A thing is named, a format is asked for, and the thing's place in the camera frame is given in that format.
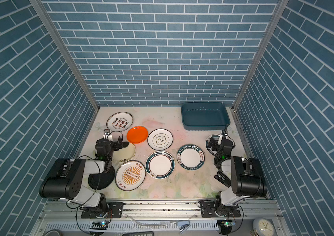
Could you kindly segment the white plate red characters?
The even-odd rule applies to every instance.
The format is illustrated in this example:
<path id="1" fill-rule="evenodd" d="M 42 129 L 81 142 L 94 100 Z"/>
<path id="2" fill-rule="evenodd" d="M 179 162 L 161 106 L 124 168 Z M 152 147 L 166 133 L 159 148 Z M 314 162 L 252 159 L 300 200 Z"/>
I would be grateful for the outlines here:
<path id="1" fill-rule="evenodd" d="M 119 112 L 110 116 L 107 120 L 107 129 L 110 131 L 125 131 L 133 124 L 134 118 L 130 113 Z"/>

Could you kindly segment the white plate teal lettered rim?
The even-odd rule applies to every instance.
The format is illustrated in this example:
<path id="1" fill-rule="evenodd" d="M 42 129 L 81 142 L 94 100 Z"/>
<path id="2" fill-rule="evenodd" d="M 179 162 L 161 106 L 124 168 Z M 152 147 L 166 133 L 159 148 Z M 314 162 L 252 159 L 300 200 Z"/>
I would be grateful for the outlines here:
<path id="1" fill-rule="evenodd" d="M 204 152 L 196 145 L 183 145 L 177 151 L 177 161 L 185 170 L 195 171 L 204 165 Z"/>

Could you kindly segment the white plate teal red rim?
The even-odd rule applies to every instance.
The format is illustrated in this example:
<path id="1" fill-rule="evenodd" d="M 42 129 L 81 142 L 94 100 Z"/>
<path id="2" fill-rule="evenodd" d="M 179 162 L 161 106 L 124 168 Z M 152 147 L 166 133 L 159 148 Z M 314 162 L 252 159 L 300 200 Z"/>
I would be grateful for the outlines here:
<path id="1" fill-rule="evenodd" d="M 166 151 L 156 151 L 146 160 L 146 172 L 154 179 L 165 179 L 169 177 L 175 168 L 173 156 Z"/>

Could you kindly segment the white plate teal red band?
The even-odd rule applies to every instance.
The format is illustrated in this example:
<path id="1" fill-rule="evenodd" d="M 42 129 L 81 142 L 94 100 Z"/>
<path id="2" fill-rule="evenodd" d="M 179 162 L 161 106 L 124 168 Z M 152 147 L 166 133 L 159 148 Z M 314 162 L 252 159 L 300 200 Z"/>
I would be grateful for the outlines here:
<path id="1" fill-rule="evenodd" d="M 206 139 L 206 142 L 205 142 L 206 149 L 213 156 L 216 155 L 218 149 L 220 148 L 220 145 L 218 144 L 219 138 L 220 138 L 220 134 L 213 134 L 207 137 Z"/>

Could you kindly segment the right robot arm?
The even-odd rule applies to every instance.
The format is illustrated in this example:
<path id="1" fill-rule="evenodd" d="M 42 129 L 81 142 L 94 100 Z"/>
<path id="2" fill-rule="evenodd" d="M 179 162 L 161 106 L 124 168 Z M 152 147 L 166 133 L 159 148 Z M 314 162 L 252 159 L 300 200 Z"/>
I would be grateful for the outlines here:
<path id="1" fill-rule="evenodd" d="M 213 135 L 207 142 L 209 152 L 214 155 L 214 166 L 218 169 L 214 176 L 226 187 L 215 197 L 214 212 L 219 217 L 237 217 L 239 202 L 267 195 L 267 186 L 261 163 L 255 158 L 233 156 L 235 144 L 231 138 Z"/>

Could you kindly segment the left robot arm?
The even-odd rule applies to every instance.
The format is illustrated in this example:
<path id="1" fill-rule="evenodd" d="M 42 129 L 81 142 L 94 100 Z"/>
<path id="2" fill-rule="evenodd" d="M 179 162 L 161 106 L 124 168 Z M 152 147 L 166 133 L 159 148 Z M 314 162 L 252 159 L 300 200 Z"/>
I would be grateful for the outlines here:
<path id="1" fill-rule="evenodd" d="M 57 159 L 40 186 L 40 196 L 77 204 L 82 218 L 119 218 L 123 205 L 108 204 L 100 190 L 115 178 L 114 152 L 128 146 L 129 142 L 122 139 L 102 138 L 96 142 L 94 158 L 83 155 L 76 159 Z"/>

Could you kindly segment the teal plastic bin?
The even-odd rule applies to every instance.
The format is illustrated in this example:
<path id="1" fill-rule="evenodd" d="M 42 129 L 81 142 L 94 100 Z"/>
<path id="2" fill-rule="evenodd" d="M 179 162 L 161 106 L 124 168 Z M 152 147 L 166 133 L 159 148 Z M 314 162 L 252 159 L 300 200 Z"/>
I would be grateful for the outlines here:
<path id="1" fill-rule="evenodd" d="M 189 102 L 181 107 L 183 127 L 189 131 L 223 130 L 231 123 L 220 102 Z"/>

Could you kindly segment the cream plate green edge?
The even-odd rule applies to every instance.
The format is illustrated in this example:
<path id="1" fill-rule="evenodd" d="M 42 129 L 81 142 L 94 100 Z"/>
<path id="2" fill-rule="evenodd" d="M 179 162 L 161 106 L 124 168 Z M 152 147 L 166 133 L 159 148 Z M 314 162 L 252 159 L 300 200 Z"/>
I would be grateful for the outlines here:
<path id="1" fill-rule="evenodd" d="M 136 153 L 136 147 L 133 143 L 130 143 L 128 147 L 115 150 L 113 153 L 113 161 L 123 163 L 131 160 Z"/>

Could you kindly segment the orange plastic plate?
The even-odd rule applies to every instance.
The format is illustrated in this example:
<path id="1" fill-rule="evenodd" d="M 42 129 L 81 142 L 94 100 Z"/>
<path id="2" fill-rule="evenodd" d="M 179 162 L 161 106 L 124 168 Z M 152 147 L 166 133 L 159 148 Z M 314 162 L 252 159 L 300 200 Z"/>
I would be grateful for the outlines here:
<path id="1" fill-rule="evenodd" d="M 143 126 L 135 126 L 127 133 L 127 141 L 133 144 L 144 142 L 148 137 L 148 130 Z"/>

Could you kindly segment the white plate orange sunburst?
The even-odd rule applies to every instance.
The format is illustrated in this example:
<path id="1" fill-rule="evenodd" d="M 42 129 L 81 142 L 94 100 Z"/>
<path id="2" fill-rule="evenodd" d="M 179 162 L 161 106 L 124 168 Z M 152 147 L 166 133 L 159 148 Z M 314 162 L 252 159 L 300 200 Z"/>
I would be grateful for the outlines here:
<path id="1" fill-rule="evenodd" d="M 146 170 L 141 162 L 128 161 L 118 168 L 115 183 L 123 191 L 132 191 L 143 184 L 145 177 Z"/>

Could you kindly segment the white plate clover emblem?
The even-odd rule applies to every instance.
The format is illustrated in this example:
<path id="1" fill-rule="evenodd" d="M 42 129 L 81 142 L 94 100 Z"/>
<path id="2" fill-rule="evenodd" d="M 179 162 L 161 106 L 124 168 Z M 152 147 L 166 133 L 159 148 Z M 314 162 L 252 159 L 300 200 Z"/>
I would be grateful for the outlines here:
<path id="1" fill-rule="evenodd" d="M 165 150 L 173 144 L 173 135 L 170 131 L 159 128 L 148 135 L 147 142 L 153 150 Z"/>

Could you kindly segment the black round plate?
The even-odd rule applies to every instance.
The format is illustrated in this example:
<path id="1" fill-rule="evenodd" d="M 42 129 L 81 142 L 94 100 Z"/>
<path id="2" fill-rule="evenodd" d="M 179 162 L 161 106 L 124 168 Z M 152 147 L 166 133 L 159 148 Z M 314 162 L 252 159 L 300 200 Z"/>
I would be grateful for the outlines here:
<path id="1" fill-rule="evenodd" d="M 115 169 L 110 167 L 109 171 L 100 174 L 90 174 L 88 184 L 92 189 L 102 190 L 108 187 L 115 178 Z"/>

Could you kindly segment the white analog clock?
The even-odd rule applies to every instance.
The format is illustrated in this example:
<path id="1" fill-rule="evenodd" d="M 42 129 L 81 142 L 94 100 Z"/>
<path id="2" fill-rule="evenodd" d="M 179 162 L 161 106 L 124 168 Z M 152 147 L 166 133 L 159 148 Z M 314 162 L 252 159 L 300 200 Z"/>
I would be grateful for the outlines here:
<path id="1" fill-rule="evenodd" d="M 275 236 L 276 230 L 271 221 L 265 218 L 257 218 L 253 221 L 255 236 Z"/>

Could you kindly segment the aluminium mounting rail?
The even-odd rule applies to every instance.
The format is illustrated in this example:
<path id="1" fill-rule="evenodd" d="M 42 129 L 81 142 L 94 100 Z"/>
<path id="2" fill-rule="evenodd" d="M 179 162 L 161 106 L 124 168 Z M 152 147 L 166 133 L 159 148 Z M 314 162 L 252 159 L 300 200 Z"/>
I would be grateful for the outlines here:
<path id="1" fill-rule="evenodd" d="M 193 231 L 216 233 L 228 226 L 234 234 L 250 235 L 253 223 L 265 218 L 272 223 L 277 236 L 290 235 L 282 213 L 274 200 L 246 200 L 230 213 L 217 213 L 211 201 L 198 200 L 110 200 L 110 216 L 95 218 L 90 213 L 68 208 L 64 202 L 47 202 L 31 231 L 32 236 L 51 230 L 62 234 L 98 233 L 117 235 L 145 231 Z"/>

